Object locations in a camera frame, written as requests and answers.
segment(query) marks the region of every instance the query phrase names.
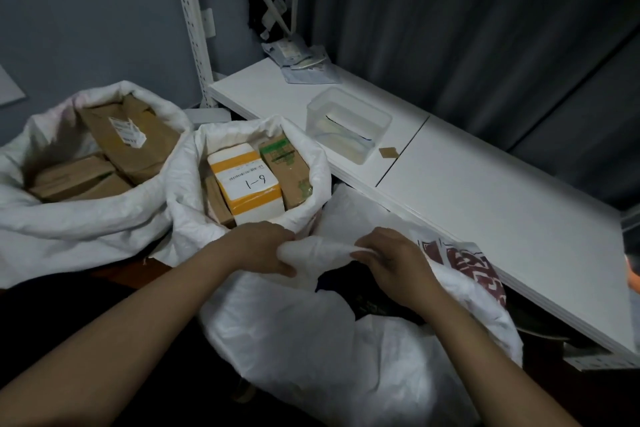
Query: gray curtain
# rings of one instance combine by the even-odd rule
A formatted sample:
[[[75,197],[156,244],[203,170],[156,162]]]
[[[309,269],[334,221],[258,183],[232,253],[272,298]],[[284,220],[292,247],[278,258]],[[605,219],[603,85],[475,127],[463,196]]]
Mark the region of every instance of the gray curtain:
[[[338,65],[620,209],[640,201],[640,0],[301,0]]]

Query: white shelf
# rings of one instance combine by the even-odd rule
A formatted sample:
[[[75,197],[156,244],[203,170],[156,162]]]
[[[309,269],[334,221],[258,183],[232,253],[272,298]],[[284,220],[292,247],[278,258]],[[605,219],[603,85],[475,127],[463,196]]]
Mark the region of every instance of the white shelf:
[[[478,244],[505,284],[619,353],[635,353],[620,214],[430,117],[376,188]]]
[[[284,81],[276,63],[263,59],[209,88],[213,98],[245,118],[282,115],[304,130],[309,102],[327,88],[339,87],[392,116],[380,147],[395,147],[401,153],[429,114],[341,68],[338,72],[341,85],[294,85]],[[358,188],[376,187],[395,162],[383,158],[376,150],[364,164],[358,165],[331,149],[325,150],[332,172]]]

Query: clear plastic container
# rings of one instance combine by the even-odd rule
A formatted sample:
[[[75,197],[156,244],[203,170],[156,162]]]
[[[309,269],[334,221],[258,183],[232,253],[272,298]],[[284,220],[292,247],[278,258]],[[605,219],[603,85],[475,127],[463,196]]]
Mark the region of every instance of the clear plastic container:
[[[307,135],[355,164],[380,144],[391,115],[344,90],[330,88],[307,106]]]

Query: cardboard box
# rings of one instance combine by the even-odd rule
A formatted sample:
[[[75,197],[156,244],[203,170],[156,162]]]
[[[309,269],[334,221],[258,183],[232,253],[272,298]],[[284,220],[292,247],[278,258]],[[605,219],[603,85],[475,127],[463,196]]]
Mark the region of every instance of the cardboard box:
[[[119,176],[117,172],[114,172],[102,179],[91,189],[77,196],[65,199],[65,201],[81,201],[82,199],[102,199],[103,197],[119,196],[129,189],[132,189],[131,184]]]
[[[225,198],[222,196],[220,186],[218,185],[218,181],[216,181],[215,176],[205,178],[204,189],[207,201],[211,206],[213,214],[213,216],[211,216],[212,219],[223,227],[227,227],[229,229],[234,228],[236,226],[236,220],[234,220],[234,216],[229,211],[229,208],[227,208]]]
[[[270,220],[284,213],[280,184],[249,144],[207,157],[236,225]]]
[[[113,165],[136,185],[160,172],[180,138],[149,105],[130,94],[122,103],[78,113]]]
[[[100,155],[89,155],[44,169],[29,192],[45,202],[63,201],[91,189],[114,171]]]
[[[311,196],[309,166],[286,135],[281,133],[260,145],[260,155],[280,183],[286,209],[300,206]]]

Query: small brown paper piece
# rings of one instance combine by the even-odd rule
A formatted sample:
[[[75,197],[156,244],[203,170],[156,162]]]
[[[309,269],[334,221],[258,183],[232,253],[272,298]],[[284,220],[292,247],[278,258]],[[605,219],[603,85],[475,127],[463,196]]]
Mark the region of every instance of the small brown paper piece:
[[[380,155],[385,159],[397,159],[400,157],[395,147],[383,147],[380,149]]]

